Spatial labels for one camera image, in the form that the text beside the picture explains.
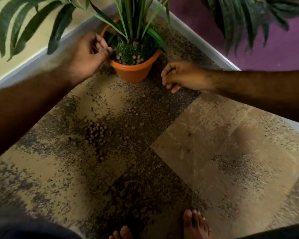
bare foot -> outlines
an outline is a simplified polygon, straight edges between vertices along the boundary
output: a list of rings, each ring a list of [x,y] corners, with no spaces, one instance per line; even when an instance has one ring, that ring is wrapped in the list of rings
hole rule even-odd
[[[184,212],[184,239],[211,239],[211,229],[207,221],[196,210]]]
[[[118,231],[113,232],[109,239],[133,239],[133,237],[131,230],[127,226],[123,226],[120,233]]]

